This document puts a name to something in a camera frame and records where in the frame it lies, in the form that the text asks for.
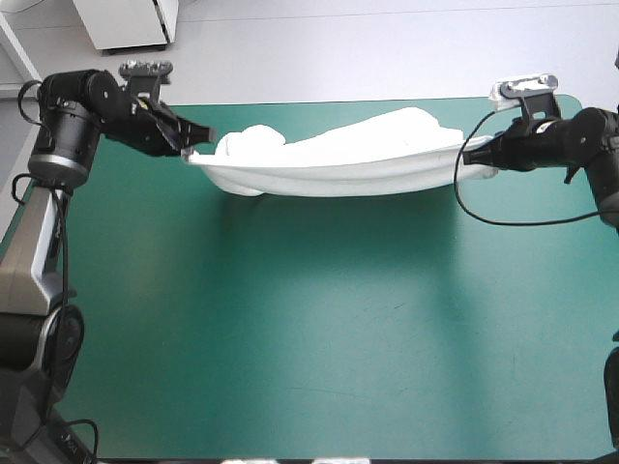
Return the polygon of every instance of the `white cabinet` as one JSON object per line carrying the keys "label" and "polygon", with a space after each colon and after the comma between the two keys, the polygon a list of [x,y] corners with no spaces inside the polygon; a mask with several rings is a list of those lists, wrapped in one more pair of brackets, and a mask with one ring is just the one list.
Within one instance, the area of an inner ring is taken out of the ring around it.
{"label": "white cabinet", "polygon": [[74,0],[98,50],[174,42],[178,0]]}

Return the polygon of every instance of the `white floor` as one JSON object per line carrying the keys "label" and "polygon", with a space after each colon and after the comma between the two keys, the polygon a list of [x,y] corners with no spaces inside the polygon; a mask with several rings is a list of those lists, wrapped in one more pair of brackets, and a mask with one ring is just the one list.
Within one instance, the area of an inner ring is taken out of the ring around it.
{"label": "white floor", "polygon": [[[42,75],[115,70],[71,0],[8,14]],[[619,1],[184,0],[172,104],[485,95],[510,74],[554,72],[584,104],[619,102]]]}

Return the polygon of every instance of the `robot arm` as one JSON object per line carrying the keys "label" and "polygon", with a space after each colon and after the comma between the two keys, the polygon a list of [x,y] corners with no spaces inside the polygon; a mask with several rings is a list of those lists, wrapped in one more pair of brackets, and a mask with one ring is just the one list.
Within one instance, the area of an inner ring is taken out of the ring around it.
{"label": "robot arm", "polygon": [[67,301],[74,292],[56,271],[61,219],[88,180],[102,134],[154,157],[213,141],[210,128],[159,101],[171,71],[169,62],[130,62],[120,69],[128,81],[122,87],[107,71],[87,70],[53,74],[38,90],[41,129],[28,162],[35,182],[0,262],[0,448],[14,463],[96,460],[53,409],[84,334],[79,310]]}
{"label": "robot arm", "polygon": [[561,119],[556,87],[556,77],[549,74],[495,84],[490,95],[495,108],[520,106],[522,115],[487,144],[464,152],[464,164],[516,171],[561,166],[567,168],[566,184],[583,168],[602,220],[617,228],[619,115],[585,108],[573,119]]}

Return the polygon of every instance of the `black cable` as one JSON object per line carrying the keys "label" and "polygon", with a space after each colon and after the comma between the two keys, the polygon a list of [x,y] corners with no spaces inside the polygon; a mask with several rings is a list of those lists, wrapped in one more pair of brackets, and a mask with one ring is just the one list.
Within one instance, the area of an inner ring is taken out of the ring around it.
{"label": "black cable", "polygon": [[[59,233],[60,240],[62,242],[62,303],[60,306],[60,310],[58,312],[58,322],[56,323],[56,343],[53,350],[53,354],[57,355],[60,350],[60,331],[62,330],[65,313],[67,311],[67,307],[69,305],[69,237],[67,234],[67,217],[65,216],[65,210],[63,208],[62,199],[58,196],[58,193],[54,187],[47,187],[44,185],[44,180],[36,175],[23,173],[17,174],[13,178],[11,195],[13,199],[21,206],[25,205],[23,198],[19,198],[17,196],[17,184],[21,179],[32,179],[34,181],[39,182],[42,187],[46,187],[51,192],[51,197],[56,206],[56,211],[58,212],[58,225],[59,225]],[[52,357],[50,361],[50,383],[49,390],[47,391],[47,398],[44,403],[44,420],[41,425],[37,428],[35,433],[26,441],[26,443],[21,447],[22,450],[25,450],[30,446],[38,437],[41,435],[43,429],[47,426],[47,420],[49,419],[49,415],[51,413],[52,404],[52,396],[53,396],[53,386],[56,377],[56,372],[58,368],[58,360],[55,357]],[[93,444],[93,456],[95,460],[97,460],[97,454],[99,451],[99,428],[97,424],[90,419],[81,419],[81,420],[72,420],[70,422],[66,422],[66,426],[72,425],[80,425],[87,424],[90,425],[93,429],[94,433],[94,444]]]}
{"label": "black cable", "polygon": [[32,119],[30,116],[26,114],[26,112],[23,109],[23,99],[26,96],[26,93],[35,85],[41,85],[41,84],[42,83],[40,82],[40,80],[37,80],[37,79],[33,79],[33,80],[29,80],[25,82],[21,86],[21,89],[19,89],[19,93],[17,94],[17,108],[19,109],[19,114],[21,114],[21,117],[24,119],[24,121],[45,129],[47,131],[47,135],[51,139],[52,136],[51,136],[50,128],[43,121],[35,121],[34,119]]}
{"label": "black cable", "polygon": [[71,427],[72,425],[90,425],[93,429],[94,441],[93,441],[93,456],[95,457],[95,461],[97,461],[97,455],[99,452],[99,428],[97,424],[90,419],[80,419],[80,420],[72,420],[71,422],[66,422],[66,425]]}
{"label": "black cable", "polygon": [[47,392],[47,398],[44,404],[44,417],[49,417],[49,413],[51,412],[52,404],[52,396],[53,396],[53,388],[58,372],[58,359],[56,358],[57,353],[60,351],[60,332],[63,328],[63,323],[65,321],[65,313],[67,312],[67,307],[69,306],[69,237],[67,234],[67,220],[65,217],[65,210],[62,204],[62,200],[58,196],[56,189],[54,187],[48,187],[44,185],[44,180],[38,176],[35,176],[30,173],[22,173],[17,174],[13,177],[11,195],[13,199],[19,203],[21,206],[25,205],[23,198],[19,198],[17,196],[17,184],[21,179],[32,179],[34,181],[39,182],[42,187],[46,187],[49,189],[51,193],[51,198],[56,206],[56,212],[58,214],[58,232],[60,235],[60,240],[62,244],[62,303],[60,304],[60,310],[58,311],[57,322],[56,322],[56,340],[54,350],[52,354],[54,356],[51,357],[50,360],[50,384],[49,390]]}
{"label": "black cable", "polygon": [[567,224],[570,222],[577,222],[579,220],[585,220],[588,218],[594,218],[596,216],[601,216],[607,213],[619,214],[619,210],[605,210],[605,211],[596,211],[592,213],[587,213],[585,215],[580,215],[580,216],[575,216],[575,217],[567,217],[565,219],[512,222],[512,221],[504,221],[504,220],[487,219],[469,210],[464,204],[464,202],[462,201],[462,198],[460,197],[460,191],[459,191],[459,187],[457,184],[457,172],[459,170],[460,160],[462,159],[462,154],[464,153],[464,149],[466,148],[466,145],[471,140],[471,138],[473,138],[475,133],[477,133],[480,127],[484,124],[484,122],[487,121],[490,117],[492,117],[495,114],[496,114],[496,111],[490,111],[486,116],[484,116],[481,119],[481,121],[477,123],[477,126],[475,126],[475,129],[473,129],[471,133],[468,135],[468,137],[466,137],[466,140],[464,140],[464,143],[462,143],[462,146],[457,152],[456,167],[454,168],[454,194],[456,195],[457,204],[459,205],[459,207],[462,209],[464,213],[486,224],[502,225],[506,227],[537,227],[537,226],[542,226],[542,225],[559,225],[559,224]]}

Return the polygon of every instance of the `green table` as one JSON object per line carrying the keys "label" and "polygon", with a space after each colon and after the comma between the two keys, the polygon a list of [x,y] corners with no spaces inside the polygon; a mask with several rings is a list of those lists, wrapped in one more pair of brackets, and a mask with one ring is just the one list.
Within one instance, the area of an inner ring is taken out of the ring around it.
{"label": "green table", "polygon": [[[560,102],[566,116],[579,109]],[[407,105],[465,131],[489,111],[486,99],[177,110],[220,134],[266,124],[294,141]],[[502,173],[462,192],[493,218],[592,210],[584,175],[563,177]],[[462,213],[450,187],[239,197],[178,159],[105,141],[69,231],[87,335],[61,411],[99,423],[103,456],[611,448],[603,367],[619,329],[619,242],[597,219],[495,228]]]}

